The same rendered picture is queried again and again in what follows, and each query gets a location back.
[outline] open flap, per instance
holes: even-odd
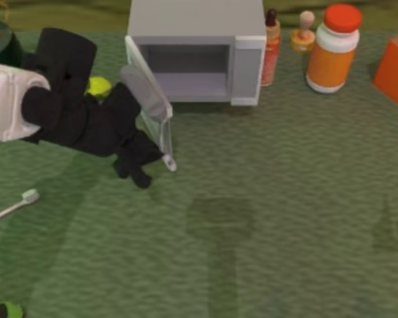
[[[125,37],[128,65],[121,69],[121,81],[130,89],[142,108],[141,116],[153,140],[164,153],[170,171],[176,170],[172,157],[170,119],[172,105],[130,36]]]

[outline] yellow-green object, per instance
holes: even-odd
[[[95,97],[105,97],[109,94],[111,88],[112,85],[107,79],[101,76],[93,76],[89,79],[88,90],[86,93]]]

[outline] gray box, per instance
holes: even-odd
[[[127,34],[169,101],[258,104],[262,0],[132,0]]]

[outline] orange bottle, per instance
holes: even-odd
[[[346,81],[358,42],[362,14],[352,5],[327,8],[317,28],[306,73],[308,85],[319,93],[334,93]]]
[[[265,26],[267,31],[267,45],[265,47],[261,86],[268,86],[273,83],[277,58],[279,57],[281,35],[280,22],[277,20],[276,10],[270,9],[267,11]]]

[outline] toothbrush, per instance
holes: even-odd
[[[8,207],[5,210],[2,210],[0,212],[0,219],[12,213],[13,211],[19,209],[20,207],[23,207],[24,205],[29,205],[31,203],[38,201],[38,199],[40,199],[40,194],[36,189],[31,189],[22,193],[22,201],[15,205],[12,205],[11,207]]]

